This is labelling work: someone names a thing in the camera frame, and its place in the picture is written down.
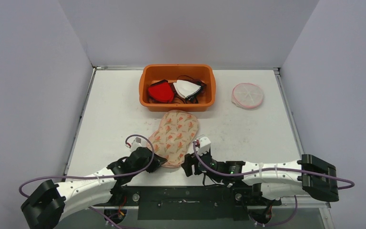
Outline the floral padded bra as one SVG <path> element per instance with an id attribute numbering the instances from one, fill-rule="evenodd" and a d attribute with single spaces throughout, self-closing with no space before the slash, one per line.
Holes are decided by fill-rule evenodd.
<path id="1" fill-rule="evenodd" d="M 158 129 L 149 137 L 155 154 L 167 160 L 162 167 L 178 168 L 183 164 L 199 128 L 197 117 L 188 112 L 172 110 L 162 117 Z"/>

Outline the orange plastic tub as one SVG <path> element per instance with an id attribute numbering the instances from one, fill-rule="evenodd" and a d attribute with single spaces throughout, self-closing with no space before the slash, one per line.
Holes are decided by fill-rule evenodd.
<path id="1" fill-rule="evenodd" d="M 202 87 L 194 99 L 181 98 L 173 83 L 185 80 Z M 215 102 L 216 81 L 206 64 L 152 64 L 144 68 L 140 84 L 140 103 L 152 112 L 183 110 L 206 111 Z"/>

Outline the white bra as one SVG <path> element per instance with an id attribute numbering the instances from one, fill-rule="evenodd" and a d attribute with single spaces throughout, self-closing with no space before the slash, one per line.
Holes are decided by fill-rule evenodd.
<path id="1" fill-rule="evenodd" d="M 177 80 L 173 83 L 173 86 L 176 93 L 184 99 L 197 95 L 202 89 L 200 85 L 185 80 Z"/>

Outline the white mesh laundry bag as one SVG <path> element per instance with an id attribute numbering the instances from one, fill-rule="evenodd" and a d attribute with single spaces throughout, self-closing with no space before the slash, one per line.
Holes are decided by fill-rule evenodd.
<path id="1" fill-rule="evenodd" d="M 231 102 L 242 109 L 255 109 L 263 100 L 263 90 L 253 83 L 239 83 L 232 90 Z"/>

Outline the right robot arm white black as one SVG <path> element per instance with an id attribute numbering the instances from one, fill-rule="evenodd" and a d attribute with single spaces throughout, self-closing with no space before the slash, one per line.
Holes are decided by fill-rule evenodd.
<path id="1" fill-rule="evenodd" d="M 314 155 L 284 163 L 218 162 L 210 153 L 186 154 L 183 168 L 187 177 L 205 174 L 217 183 L 253 186 L 250 198 L 261 205 L 267 200 L 293 195 L 309 195 L 324 202 L 339 200 L 336 167 Z"/>

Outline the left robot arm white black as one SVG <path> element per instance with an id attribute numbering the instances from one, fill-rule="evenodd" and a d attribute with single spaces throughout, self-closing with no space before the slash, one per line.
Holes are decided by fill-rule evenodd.
<path id="1" fill-rule="evenodd" d="M 122 202 L 120 186 L 146 171 L 152 173 L 167 162 L 147 147 L 138 147 L 130 156 L 111 162 L 108 166 L 85 177 L 68 176 L 64 182 L 43 182 L 21 205 L 21 211 L 31 229 L 53 229 L 58 223 L 78 211 L 94 205 Z"/>

